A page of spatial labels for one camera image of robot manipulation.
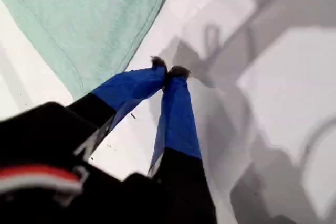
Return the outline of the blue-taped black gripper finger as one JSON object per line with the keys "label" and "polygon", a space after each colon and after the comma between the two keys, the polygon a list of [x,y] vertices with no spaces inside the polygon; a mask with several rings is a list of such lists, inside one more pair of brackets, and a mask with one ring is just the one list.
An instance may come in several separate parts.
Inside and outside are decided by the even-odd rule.
{"label": "blue-taped black gripper finger", "polygon": [[170,196],[170,223],[217,223],[197,136],[188,69],[167,74],[161,101],[150,174]]}
{"label": "blue-taped black gripper finger", "polygon": [[119,73],[68,106],[72,112],[97,127],[111,132],[115,126],[143,100],[164,85],[167,66],[154,56],[152,66]]}

